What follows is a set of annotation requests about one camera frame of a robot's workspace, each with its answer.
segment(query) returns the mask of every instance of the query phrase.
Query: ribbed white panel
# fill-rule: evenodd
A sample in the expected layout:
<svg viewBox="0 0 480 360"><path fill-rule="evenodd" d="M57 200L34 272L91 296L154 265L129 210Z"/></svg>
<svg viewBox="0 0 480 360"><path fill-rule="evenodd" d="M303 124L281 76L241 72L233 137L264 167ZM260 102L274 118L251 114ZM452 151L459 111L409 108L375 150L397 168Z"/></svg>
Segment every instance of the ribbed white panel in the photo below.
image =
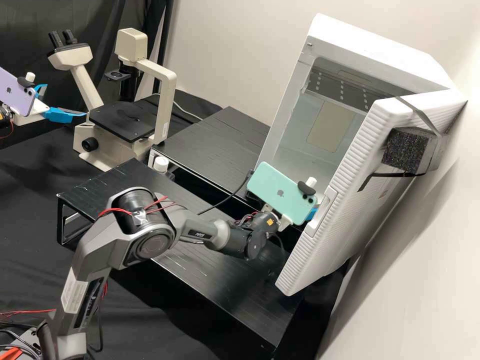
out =
<svg viewBox="0 0 480 360"><path fill-rule="evenodd" d="M424 111L441 132L466 102L455 90L409 95L404 99ZM377 100L373 104L330 181L338 195L315 235L301 234L276 281L283 293L292 295L333 272L368 242L411 179L374 177L363 191L358 189L381 165L381 147L390 130L404 126L427 128L396 99ZM386 182L390 182L389 190L383 198L380 195Z"/></svg>

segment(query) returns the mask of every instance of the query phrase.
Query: white wall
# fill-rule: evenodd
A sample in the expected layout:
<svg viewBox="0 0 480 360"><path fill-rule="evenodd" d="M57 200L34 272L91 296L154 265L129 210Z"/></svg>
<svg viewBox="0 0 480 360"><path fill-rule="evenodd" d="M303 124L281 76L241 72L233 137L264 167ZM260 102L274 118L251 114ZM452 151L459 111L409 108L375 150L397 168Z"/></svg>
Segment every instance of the white wall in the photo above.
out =
<svg viewBox="0 0 480 360"><path fill-rule="evenodd" d="M479 19L470 4L438 38L437 58L469 103L441 167L413 183L360 259L321 360L480 359ZM467 31L472 41L458 41Z"/></svg>
<svg viewBox="0 0 480 360"><path fill-rule="evenodd" d="M165 64L179 89L271 124L316 13L435 54L451 72L477 22L464 14L478 1L461 2L177 0Z"/></svg>

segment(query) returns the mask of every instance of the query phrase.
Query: teal iphone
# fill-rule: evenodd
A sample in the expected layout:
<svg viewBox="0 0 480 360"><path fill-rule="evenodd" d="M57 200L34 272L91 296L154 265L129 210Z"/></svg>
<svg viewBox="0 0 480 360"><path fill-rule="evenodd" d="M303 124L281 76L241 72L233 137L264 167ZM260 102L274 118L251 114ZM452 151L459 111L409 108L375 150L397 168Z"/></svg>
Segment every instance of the teal iphone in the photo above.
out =
<svg viewBox="0 0 480 360"><path fill-rule="evenodd" d="M315 195L305 195L297 183L266 162L258 165L246 188L296 225L303 224L317 204Z"/></svg>

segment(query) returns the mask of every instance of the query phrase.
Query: blue clamp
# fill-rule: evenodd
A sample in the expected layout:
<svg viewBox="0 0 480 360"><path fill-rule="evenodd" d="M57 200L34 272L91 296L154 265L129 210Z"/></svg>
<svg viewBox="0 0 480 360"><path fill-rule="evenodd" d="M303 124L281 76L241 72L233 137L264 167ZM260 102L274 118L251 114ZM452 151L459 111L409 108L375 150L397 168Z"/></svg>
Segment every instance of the blue clamp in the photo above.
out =
<svg viewBox="0 0 480 360"><path fill-rule="evenodd" d="M45 119L53 123L70 124L74 118L87 115L86 112L68 112L58 107L50 107L50 110L42 114Z"/></svg>
<svg viewBox="0 0 480 360"><path fill-rule="evenodd" d="M40 101L43 99L44 94L47 91L47 86L48 84L38 84L33 88L36 91L35 97ZM50 107L50 110L45 111L42 115L45 119L48 119L53 123L70 124L74 118L85 116L87 113L69 112L58 107Z"/></svg>

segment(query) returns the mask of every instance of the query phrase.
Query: black foam block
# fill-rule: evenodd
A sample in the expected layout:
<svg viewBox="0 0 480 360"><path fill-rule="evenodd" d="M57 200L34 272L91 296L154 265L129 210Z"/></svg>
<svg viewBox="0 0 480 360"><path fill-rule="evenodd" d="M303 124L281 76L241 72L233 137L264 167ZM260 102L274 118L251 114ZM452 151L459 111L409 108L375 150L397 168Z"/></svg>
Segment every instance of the black foam block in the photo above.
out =
<svg viewBox="0 0 480 360"><path fill-rule="evenodd" d="M411 174L427 172L438 144L437 136L420 127L395 127L386 140L382 164Z"/></svg>

